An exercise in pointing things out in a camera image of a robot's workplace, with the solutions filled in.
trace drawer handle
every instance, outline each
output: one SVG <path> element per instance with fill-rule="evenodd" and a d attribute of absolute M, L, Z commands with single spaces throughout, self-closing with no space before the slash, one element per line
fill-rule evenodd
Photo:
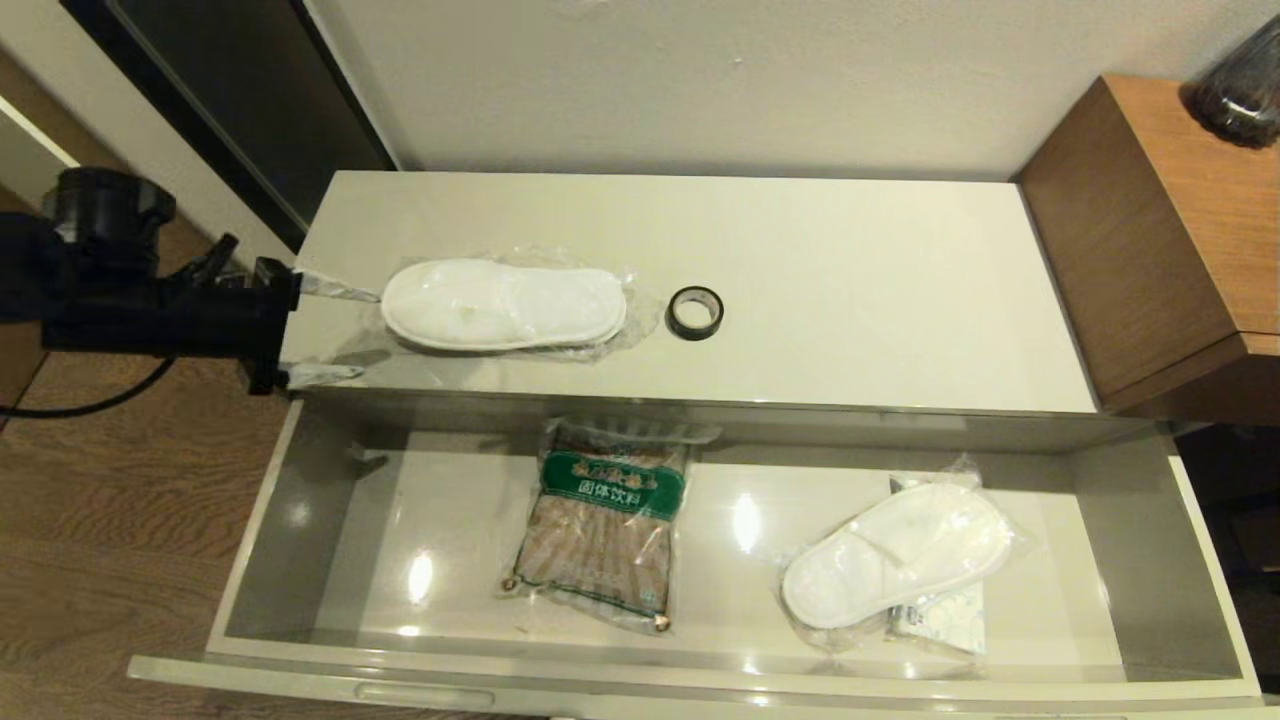
<path fill-rule="evenodd" d="M 485 691 L 433 685 L 397 685 L 393 683 L 360 683 L 356 700 L 365 702 L 420 705 L 443 710 L 485 710 L 493 707 L 494 694 Z"/>

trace black cable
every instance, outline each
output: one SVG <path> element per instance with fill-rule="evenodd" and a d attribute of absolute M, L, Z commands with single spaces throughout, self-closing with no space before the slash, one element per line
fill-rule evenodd
<path fill-rule="evenodd" d="M 108 407 L 115 407 L 122 402 L 133 400 L 134 397 L 142 395 L 148 387 L 156 384 L 156 380 L 164 377 L 173 368 L 173 363 L 177 357 L 166 357 L 151 374 L 142 378 L 142 382 L 131 387 L 129 389 L 116 395 L 115 397 L 108 397 L 106 400 L 100 400 L 92 405 L 81 405 L 79 407 L 61 407 L 56 410 L 27 410 L 24 407 L 9 407 L 8 405 L 0 405 L 0 415 L 8 418 L 24 418 L 28 420 L 56 420 L 65 418 L 79 418 L 82 415 L 92 415 L 100 410 L 106 410 Z"/>

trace white slipper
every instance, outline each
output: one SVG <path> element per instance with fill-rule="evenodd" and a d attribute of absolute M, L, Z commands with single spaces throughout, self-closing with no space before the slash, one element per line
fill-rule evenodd
<path fill-rule="evenodd" d="M 890 496 L 791 562 L 782 600 L 818 629 L 974 583 L 1009 559 L 1009 521 L 982 495 L 924 484 Z"/>
<path fill-rule="evenodd" d="M 627 301 L 604 270 L 463 259 L 396 273 L 381 310 L 387 327 L 419 345 L 493 351 L 604 342 L 622 329 Z"/>

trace open drawer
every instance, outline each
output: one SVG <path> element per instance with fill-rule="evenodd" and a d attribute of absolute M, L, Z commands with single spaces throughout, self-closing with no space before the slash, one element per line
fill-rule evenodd
<path fill-rule="evenodd" d="M 498 598 L 566 411 L 714 421 L 677 518 L 672 630 Z M 777 559 L 970 452 L 1041 548 L 984 583 L 975 669 L 910 644 L 835 659 Z M 209 639 L 136 678 L 577 717 L 1276 717 L 1172 443 L 1151 423 L 823 406 L 324 389 L 294 402 Z"/>

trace black tape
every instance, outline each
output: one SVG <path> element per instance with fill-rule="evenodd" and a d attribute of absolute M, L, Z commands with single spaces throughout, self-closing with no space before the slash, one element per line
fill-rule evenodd
<path fill-rule="evenodd" d="M 712 322 L 701 327 L 681 323 L 680 318 L 676 316 L 676 307 L 685 302 L 696 302 L 707 307 L 707 311 L 712 314 Z M 721 320 L 723 319 L 724 301 L 709 287 L 686 287 L 671 296 L 671 302 L 667 304 L 667 328 L 685 340 L 699 341 L 712 337 L 719 329 Z"/>

